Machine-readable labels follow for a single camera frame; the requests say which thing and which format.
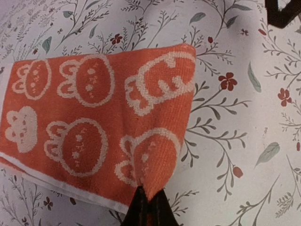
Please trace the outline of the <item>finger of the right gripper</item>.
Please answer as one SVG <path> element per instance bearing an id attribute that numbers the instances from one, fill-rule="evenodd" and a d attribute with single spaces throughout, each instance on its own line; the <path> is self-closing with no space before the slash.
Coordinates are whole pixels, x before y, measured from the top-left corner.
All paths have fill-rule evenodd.
<path id="1" fill-rule="evenodd" d="M 282 9 L 278 7 L 278 0 L 265 0 L 267 23 L 283 29 L 301 13 L 301 1 L 290 0 Z"/>

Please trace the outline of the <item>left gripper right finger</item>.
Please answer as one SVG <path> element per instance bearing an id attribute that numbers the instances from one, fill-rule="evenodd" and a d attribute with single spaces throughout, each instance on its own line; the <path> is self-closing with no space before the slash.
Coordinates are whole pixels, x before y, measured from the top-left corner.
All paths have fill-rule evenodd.
<path id="1" fill-rule="evenodd" d="M 163 189 L 148 202 L 148 226 L 179 226 Z"/>

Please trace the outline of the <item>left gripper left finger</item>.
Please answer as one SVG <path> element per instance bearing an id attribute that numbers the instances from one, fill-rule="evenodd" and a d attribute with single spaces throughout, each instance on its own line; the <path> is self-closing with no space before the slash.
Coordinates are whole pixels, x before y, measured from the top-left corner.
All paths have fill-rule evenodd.
<path id="1" fill-rule="evenodd" d="M 143 186 L 138 186 L 122 226 L 147 226 L 148 199 Z"/>

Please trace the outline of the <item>orange rabbit pattern towel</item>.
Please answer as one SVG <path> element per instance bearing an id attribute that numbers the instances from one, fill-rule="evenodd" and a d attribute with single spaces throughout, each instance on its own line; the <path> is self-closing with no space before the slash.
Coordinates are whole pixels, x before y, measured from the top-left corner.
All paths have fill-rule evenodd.
<path id="1" fill-rule="evenodd" d="M 177 165 L 194 93 L 189 44 L 7 64 L 0 162 L 26 179 L 126 213 Z"/>

